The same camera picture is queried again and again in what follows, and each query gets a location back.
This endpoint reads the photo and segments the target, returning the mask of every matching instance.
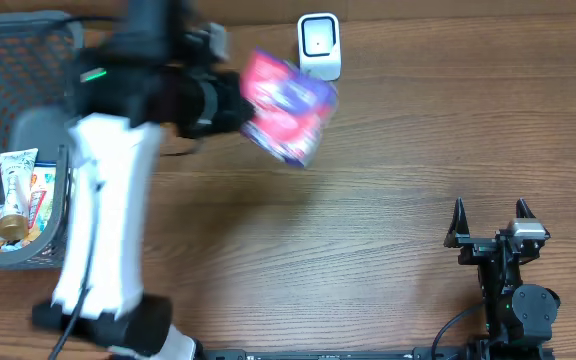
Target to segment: wooden table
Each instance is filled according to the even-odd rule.
[[[293,25],[233,32],[294,57]],[[238,135],[163,158],[144,245],[148,291],[208,348],[386,350],[428,346],[479,300],[475,267],[442,241],[462,196],[490,236],[525,197],[552,233],[527,283],[563,299],[558,359],[576,359],[576,15],[342,24],[341,105],[308,170]],[[170,140],[171,150],[182,146]],[[54,334],[30,309],[58,271],[0,272],[0,358],[45,358]],[[445,344],[483,331],[481,315]],[[64,359],[103,358],[68,342]]]

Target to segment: gray basket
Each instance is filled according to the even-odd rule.
[[[61,146],[59,136],[52,137],[49,127],[37,128],[41,119],[53,113],[56,115],[50,120],[54,127],[55,118],[63,113],[51,108],[22,113],[42,105],[57,104],[57,108],[63,101],[63,64],[72,58],[75,49],[83,46],[83,29],[80,24],[72,23],[48,34],[43,42],[38,33],[55,20],[67,17],[69,15],[61,11],[0,15],[0,153],[39,147],[38,161],[57,163],[53,212],[46,229],[25,248],[0,253],[0,268],[58,267],[63,262],[70,184],[67,146]],[[63,126],[55,129],[63,132]],[[37,137],[49,141],[36,144]]]

